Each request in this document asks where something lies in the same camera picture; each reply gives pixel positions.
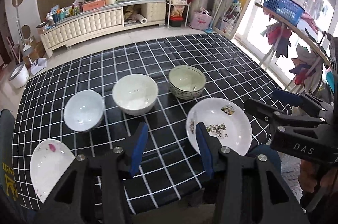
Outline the person's right hand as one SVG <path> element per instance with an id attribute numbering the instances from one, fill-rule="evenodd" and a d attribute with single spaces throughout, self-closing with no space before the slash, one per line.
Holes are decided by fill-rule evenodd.
<path id="1" fill-rule="evenodd" d="M 303 191 L 313 193 L 317 185 L 317 166 L 306 160 L 301 160 L 298 182 Z M 332 168 L 321 178 L 321 187 L 329 188 L 329 191 L 337 193 L 337 167 Z"/>

